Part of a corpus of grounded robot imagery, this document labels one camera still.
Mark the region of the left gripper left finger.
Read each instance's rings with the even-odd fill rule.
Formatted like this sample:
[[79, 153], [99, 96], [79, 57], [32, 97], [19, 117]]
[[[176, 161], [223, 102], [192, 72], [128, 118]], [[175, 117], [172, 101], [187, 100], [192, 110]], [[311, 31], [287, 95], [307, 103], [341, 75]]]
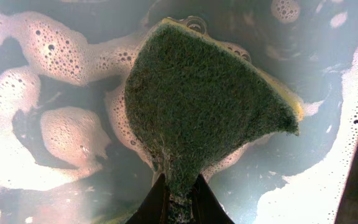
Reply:
[[167, 224], [169, 188], [165, 174], [160, 174], [135, 214], [126, 224]]

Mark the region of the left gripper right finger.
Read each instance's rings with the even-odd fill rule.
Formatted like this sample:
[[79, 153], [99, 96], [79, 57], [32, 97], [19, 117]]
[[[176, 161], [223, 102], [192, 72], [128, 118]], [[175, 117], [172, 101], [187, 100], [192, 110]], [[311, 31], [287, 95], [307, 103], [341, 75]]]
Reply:
[[234, 224], [214, 196], [202, 174], [191, 191], [192, 214], [197, 224]]

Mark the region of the green yellow sponge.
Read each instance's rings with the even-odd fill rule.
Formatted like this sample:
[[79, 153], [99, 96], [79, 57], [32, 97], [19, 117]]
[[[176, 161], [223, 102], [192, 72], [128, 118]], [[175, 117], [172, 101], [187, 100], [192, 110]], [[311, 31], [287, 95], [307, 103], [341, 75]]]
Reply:
[[195, 221], [191, 190], [235, 163], [249, 143], [298, 134], [303, 117], [289, 91], [243, 50], [212, 39], [197, 17], [165, 18], [136, 47], [110, 121], [118, 139], [169, 188], [168, 222]]

